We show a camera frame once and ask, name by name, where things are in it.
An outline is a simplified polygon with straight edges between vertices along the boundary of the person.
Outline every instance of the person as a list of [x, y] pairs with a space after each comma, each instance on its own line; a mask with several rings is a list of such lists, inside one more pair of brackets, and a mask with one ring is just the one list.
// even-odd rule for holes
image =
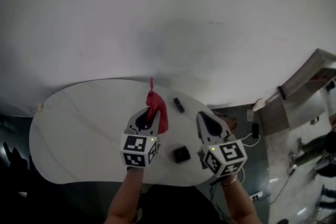
[[303, 155], [295, 157], [293, 152], [289, 154], [290, 165], [293, 169], [304, 165], [315, 158], [324, 156], [330, 157], [336, 154], [336, 132], [331, 131], [326, 135], [315, 138], [308, 144], [302, 144], [302, 139], [298, 139], [299, 151]]
[[[227, 223], [196, 187], [154, 185], [140, 196], [144, 169], [130, 168], [114, 197], [105, 224], [128, 223]], [[237, 180], [237, 174], [221, 183], [228, 209], [238, 224], [260, 224], [254, 204]]]
[[[321, 196], [326, 196], [328, 198], [336, 199], [336, 191], [327, 189], [324, 185], [322, 186]], [[320, 208], [335, 210], [336, 209], [336, 201], [334, 202], [325, 202], [322, 201], [318, 204]]]

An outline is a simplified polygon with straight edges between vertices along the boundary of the gray floor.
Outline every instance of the gray floor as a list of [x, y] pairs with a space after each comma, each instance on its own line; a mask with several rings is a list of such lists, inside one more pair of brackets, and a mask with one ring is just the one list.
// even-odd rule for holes
[[[246, 108], [230, 108], [222, 110], [228, 117], [236, 117], [238, 119], [237, 137], [242, 138], [251, 132], [252, 123], [246, 121]], [[4, 142], [8, 144], [9, 149], [17, 148], [22, 158], [29, 160], [29, 128], [31, 118], [9, 118], [2, 117], [0, 120], [0, 147]], [[246, 179], [244, 187], [251, 195], [259, 191], [263, 191], [264, 195], [260, 201], [256, 202], [258, 215], [263, 223], [268, 223], [269, 217], [269, 175], [268, 162], [265, 140], [261, 132], [261, 141], [253, 148], [246, 148], [248, 161], [245, 164]], [[253, 144], [256, 140], [252, 137], [245, 140], [247, 144]], [[0, 157], [5, 165], [9, 165], [9, 161], [2, 148]], [[209, 180], [197, 188], [210, 199], [210, 183]], [[32, 180], [30, 196], [35, 202], [41, 204], [41, 211], [48, 214], [49, 208], [60, 206], [58, 216], [61, 219], [69, 216], [71, 211], [73, 217], [78, 220], [78, 216], [88, 220], [91, 218], [92, 223], [103, 222], [112, 198], [119, 189], [121, 183], [113, 182], [83, 182], [57, 185], [43, 179], [38, 173]], [[150, 186], [144, 185], [143, 191], [149, 189]], [[213, 196], [213, 204], [219, 207], [222, 212], [228, 215], [227, 206], [222, 190], [218, 186]]]

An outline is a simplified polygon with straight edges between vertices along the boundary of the ar tag cube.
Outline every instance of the ar tag cube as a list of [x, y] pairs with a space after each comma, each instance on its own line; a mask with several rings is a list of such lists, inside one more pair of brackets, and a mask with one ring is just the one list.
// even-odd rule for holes
[[148, 167], [158, 152], [157, 136], [122, 134], [121, 158], [126, 166]]
[[202, 147], [205, 157], [203, 162], [216, 177], [237, 173], [247, 161], [247, 155], [241, 140], [206, 145]]

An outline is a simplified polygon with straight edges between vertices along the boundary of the pants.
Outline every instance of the pants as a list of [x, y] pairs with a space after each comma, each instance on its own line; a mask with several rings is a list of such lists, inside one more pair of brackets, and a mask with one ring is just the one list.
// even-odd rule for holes
[[[328, 190], [324, 194], [325, 196], [329, 198], [334, 198], [336, 199], [336, 191], [335, 190]], [[336, 201], [335, 202], [320, 202], [320, 207], [325, 208], [325, 209], [331, 209], [334, 210], [336, 209]]]
[[323, 135], [310, 141], [302, 146], [303, 155], [295, 159], [295, 164], [301, 166], [312, 161], [315, 158], [321, 157], [324, 150], [324, 140], [327, 135]]

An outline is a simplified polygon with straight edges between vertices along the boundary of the tiled floor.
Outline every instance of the tiled floor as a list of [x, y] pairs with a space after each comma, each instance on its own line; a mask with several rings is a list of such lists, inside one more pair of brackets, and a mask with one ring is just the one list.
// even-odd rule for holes
[[[293, 131], [282, 131], [266, 137], [271, 201], [275, 199], [288, 178], [288, 153], [298, 152], [297, 139], [301, 137], [303, 142], [307, 143], [327, 134], [330, 130], [329, 118], [325, 113], [320, 116], [320, 121], [316, 125], [308, 123]], [[271, 205], [269, 224], [276, 224], [283, 218], [287, 218], [290, 224], [316, 223], [315, 219], [322, 220], [333, 213], [326, 209], [317, 212], [316, 204], [320, 199], [322, 185], [325, 184], [327, 188], [336, 190], [336, 180], [321, 176], [313, 179], [311, 171], [316, 161], [298, 168], [290, 177], [282, 194]]]

